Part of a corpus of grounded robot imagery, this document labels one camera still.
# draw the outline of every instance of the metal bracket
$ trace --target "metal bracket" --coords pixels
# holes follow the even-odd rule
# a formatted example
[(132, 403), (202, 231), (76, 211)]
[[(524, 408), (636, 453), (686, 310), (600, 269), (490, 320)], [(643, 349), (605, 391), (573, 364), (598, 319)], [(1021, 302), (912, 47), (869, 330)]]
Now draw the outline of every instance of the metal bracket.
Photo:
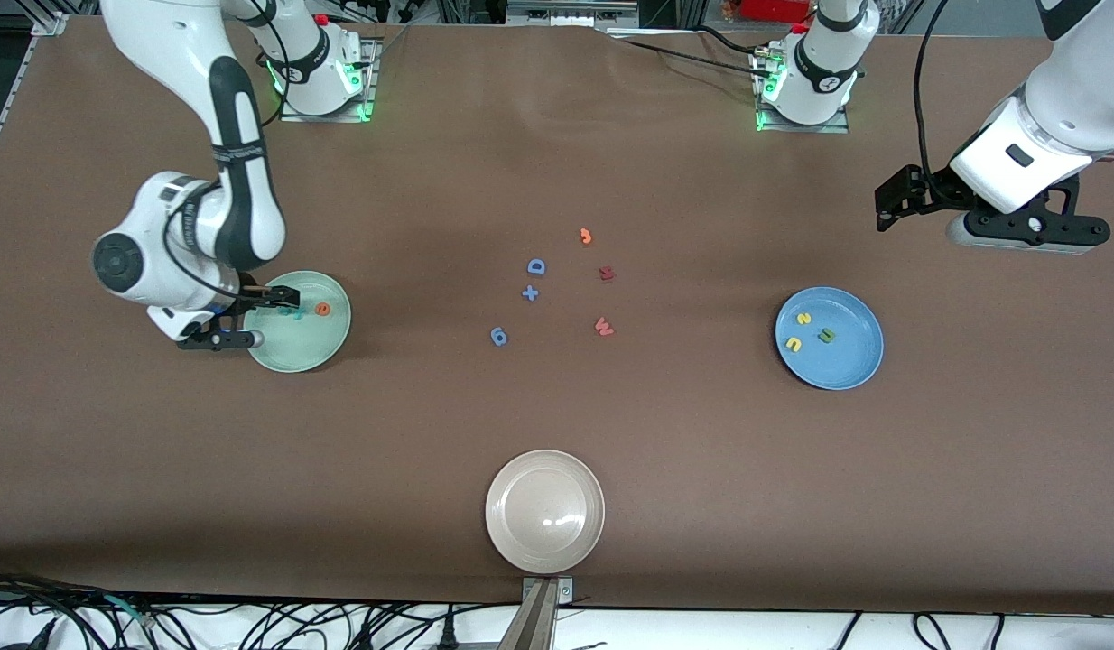
[(521, 583), (521, 600), (525, 600), (529, 595), (529, 588), (534, 584), (539, 583), (539, 581), (545, 580), (556, 580), (557, 581), (557, 604), (568, 605), (569, 602), (574, 601), (574, 576), (557, 576), (557, 579), (541, 579), (541, 576), (528, 576)]
[(48, 12), (48, 17), (42, 18), (42, 20), (37, 20), (32, 16), (31, 20), (35, 23), (31, 28), (31, 36), (59, 36), (67, 27), (67, 13), (62, 12)]
[(20, 62), (20, 69), (16, 72), (16, 81), (12, 81), (12, 89), (7, 93), (3, 109), (0, 110), (0, 133), (3, 133), (3, 123), (7, 122), (7, 115), (12, 109), (12, 101), (16, 100), (17, 93), (20, 91), (20, 83), (23, 83), (23, 77), (28, 74), (28, 64), (31, 61), (31, 56), (36, 54), (38, 42), (40, 42), (40, 38), (38, 37), (32, 38), (31, 42), (29, 42), (28, 50), (23, 54), (23, 60)]
[[(561, 579), (534, 579), (497, 650), (551, 650)], [(574, 594), (573, 586), (569, 595)]]

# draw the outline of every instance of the red object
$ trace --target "red object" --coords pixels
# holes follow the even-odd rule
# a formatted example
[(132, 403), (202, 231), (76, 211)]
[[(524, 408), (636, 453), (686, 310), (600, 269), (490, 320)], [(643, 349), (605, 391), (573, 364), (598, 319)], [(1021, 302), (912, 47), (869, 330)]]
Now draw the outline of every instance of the red object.
[(742, 0), (742, 17), (755, 21), (800, 23), (810, 12), (809, 0)]
[(609, 322), (606, 322), (606, 317), (604, 316), (602, 318), (598, 318), (597, 324), (595, 324), (593, 328), (597, 330), (598, 337), (608, 337), (609, 334), (614, 333), (614, 326), (609, 324)]

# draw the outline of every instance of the white floor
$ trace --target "white floor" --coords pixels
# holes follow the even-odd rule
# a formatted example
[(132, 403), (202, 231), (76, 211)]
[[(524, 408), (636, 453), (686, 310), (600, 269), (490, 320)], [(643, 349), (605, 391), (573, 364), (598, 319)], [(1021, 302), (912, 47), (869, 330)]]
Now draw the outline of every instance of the white floor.
[[(302, 610), (297, 618), (311, 619), (321, 612), (321, 605)], [(444, 612), (443, 605), (418, 605), (409, 613), (430, 618)], [(238, 650), (242, 639), (257, 620), (264, 617), (264, 609), (248, 605), (222, 615), (194, 615), (177, 612), (178, 620), (193, 633), (198, 650)], [(462, 643), (498, 641), (515, 613), (512, 608), (476, 610), (457, 618), (457, 637)], [(354, 613), (354, 629), (360, 629), (365, 610)], [(128, 617), (120, 614), (121, 622)], [(602, 644), (603, 650), (655, 650), (655, 649), (705, 649), (705, 650), (829, 650), (838, 643), (842, 629), (850, 621), (849, 613), (803, 613), (803, 612), (672, 612), (672, 610), (563, 610), (557, 623), (556, 650), (585, 650), (586, 647)], [(0, 649), (12, 643), (31, 641), (40, 632), (50, 614), (31, 615), (25, 610), (11, 610), (0, 615)], [(115, 633), (102, 614), (84, 612), (111, 644)], [(952, 650), (988, 650), (995, 627), (990, 615), (937, 615)], [(416, 621), (400, 620), (377, 634), (373, 647), (384, 650), (398, 634), (412, 629)], [(437, 624), (423, 634), (412, 649), (424, 650), (436, 647), (440, 638)], [(287, 637), (296, 624), (280, 624), (260, 644), (250, 648), (272, 648)], [(930, 629), (927, 638), (941, 649), (940, 642)], [(326, 637), (326, 647), (340, 650), (348, 639), (346, 621), (333, 621), (321, 625)], [(154, 629), (154, 638), (162, 649), (177, 646), (159, 629)], [(400, 638), (391, 648), (403, 650), (409, 637)], [(147, 649), (149, 643), (140, 633), (139, 625), (128, 625), (127, 646)], [(854, 627), (848, 648), (928, 650), (915, 634), (909, 614), (866, 614)], [(55, 627), (49, 650), (84, 650), (82, 634), (71, 621), (61, 619)], [(284, 650), (325, 650), (325, 639), (310, 633), (290, 641)], [(1062, 618), (1062, 617), (1007, 617), (999, 650), (1114, 650), (1114, 619)]]

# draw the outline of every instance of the blue plate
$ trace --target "blue plate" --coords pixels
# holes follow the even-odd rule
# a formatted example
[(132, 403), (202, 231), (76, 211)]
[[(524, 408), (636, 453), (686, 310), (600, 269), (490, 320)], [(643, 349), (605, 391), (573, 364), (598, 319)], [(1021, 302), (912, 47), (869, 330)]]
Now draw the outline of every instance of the blue plate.
[[(809, 324), (799, 317), (809, 314)], [(820, 338), (831, 339), (825, 342)], [(862, 386), (882, 365), (882, 328), (866, 303), (832, 287), (793, 293), (778, 314), (774, 338), (781, 358), (804, 382), (830, 391)], [(801, 341), (798, 351), (789, 339)]]

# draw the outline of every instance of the mounting plate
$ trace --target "mounting plate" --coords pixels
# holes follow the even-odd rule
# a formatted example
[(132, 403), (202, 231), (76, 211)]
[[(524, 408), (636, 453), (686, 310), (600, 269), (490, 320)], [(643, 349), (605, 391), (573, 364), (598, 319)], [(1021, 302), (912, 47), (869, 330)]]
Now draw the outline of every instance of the mounting plate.
[[(525, 600), (525, 596), (529, 595), (529, 588), (532, 586), (532, 583), (536, 583), (536, 581), (541, 581), (541, 580), (545, 580), (545, 578), (528, 576), (527, 579), (525, 579), (524, 583), (521, 584), (521, 600)], [(557, 594), (558, 605), (568, 605), (569, 602), (574, 601), (574, 576), (558, 576), (557, 588), (560, 589), (560, 592), (558, 592)]]

